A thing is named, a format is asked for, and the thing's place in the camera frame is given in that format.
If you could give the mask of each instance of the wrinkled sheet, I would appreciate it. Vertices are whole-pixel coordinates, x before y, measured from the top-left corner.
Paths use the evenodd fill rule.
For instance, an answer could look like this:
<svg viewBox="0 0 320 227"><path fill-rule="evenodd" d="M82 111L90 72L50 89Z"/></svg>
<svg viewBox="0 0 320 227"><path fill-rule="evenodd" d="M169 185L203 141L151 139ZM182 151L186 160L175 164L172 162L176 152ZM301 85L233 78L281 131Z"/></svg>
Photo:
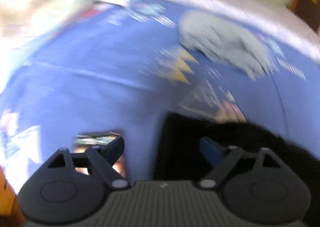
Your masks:
<svg viewBox="0 0 320 227"><path fill-rule="evenodd" d="M244 25L269 55L270 74L251 80L181 47L177 24L189 10L164 0L113 6L38 50L0 95L0 164L15 191L85 132L121 132L128 179L150 179L168 111L248 120L320 157L320 67Z"/></svg>
<svg viewBox="0 0 320 227"><path fill-rule="evenodd" d="M320 64L320 38L286 8L256 0L169 0L193 5L250 24Z"/></svg>

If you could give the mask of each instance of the yellow triangle pattern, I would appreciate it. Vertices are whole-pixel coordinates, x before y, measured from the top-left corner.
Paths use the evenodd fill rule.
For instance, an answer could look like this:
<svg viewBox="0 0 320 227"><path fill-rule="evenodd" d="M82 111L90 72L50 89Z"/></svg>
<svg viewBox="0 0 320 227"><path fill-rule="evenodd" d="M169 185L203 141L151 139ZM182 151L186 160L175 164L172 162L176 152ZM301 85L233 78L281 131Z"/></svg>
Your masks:
<svg viewBox="0 0 320 227"><path fill-rule="evenodd" d="M181 48L179 55L182 60L199 64L199 62L196 59L194 59L194 57L183 48Z"/></svg>
<svg viewBox="0 0 320 227"><path fill-rule="evenodd" d="M183 73L178 68L174 69L170 78L173 80L179 80L179 81L183 81L187 84L190 84L190 82L187 80L187 78L183 75Z"/></svg>
<svg viewBox="0 0 320 227"><path fill-rule="evenodd" d="M186 62L184 60L182 60L181 58L179 58L176 63L175 63L175 67L178 68L180 71L182 72L189 72L189 73L194 73L190 67L186 64Z"/></svg>

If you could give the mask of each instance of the blue bedsheet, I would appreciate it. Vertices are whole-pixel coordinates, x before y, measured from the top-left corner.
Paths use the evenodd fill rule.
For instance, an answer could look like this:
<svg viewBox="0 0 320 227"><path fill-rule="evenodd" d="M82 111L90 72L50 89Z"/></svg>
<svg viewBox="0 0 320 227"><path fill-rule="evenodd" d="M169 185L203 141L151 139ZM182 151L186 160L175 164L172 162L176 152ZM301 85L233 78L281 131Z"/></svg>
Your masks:
<svg viewBox="0 0 320 227"><path fill-rule="evenodd" d="M242 115L320 155L320 71L310 59L243 25L265 44L270 75L252 81L179 44L189 7L143 0L70 27L42 47L0 97L2 157L16 191L79 133L121 131L130 181L150 178L167 111Z"/></svg>

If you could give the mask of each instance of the gray cloth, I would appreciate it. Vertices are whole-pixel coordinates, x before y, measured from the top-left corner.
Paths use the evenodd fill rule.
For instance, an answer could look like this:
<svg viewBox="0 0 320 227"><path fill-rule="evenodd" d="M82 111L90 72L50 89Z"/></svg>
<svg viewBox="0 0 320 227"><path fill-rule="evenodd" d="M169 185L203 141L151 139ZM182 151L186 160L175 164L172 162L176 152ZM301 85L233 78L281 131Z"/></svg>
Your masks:
<svg viewBox="0 0 320 227"><path fill-rule="evenodd" d="M268 54L262 43L247 29L200 11L186 12L179 24L180 42L210 60L227 61L251 79L268 71Z"/></svg>

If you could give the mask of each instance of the wooden furniture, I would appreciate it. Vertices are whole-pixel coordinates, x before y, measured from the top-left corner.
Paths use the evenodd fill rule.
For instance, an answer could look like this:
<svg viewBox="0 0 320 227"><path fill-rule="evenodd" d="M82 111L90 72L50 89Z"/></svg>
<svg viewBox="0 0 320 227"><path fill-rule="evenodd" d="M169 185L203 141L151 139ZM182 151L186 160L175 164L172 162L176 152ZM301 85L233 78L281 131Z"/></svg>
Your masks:
<svg viewBox="0 0 320 227"><path fill-rule="evenodd" d="M290 9L313 30L320 26L320 0L293 0Z"/></svg>

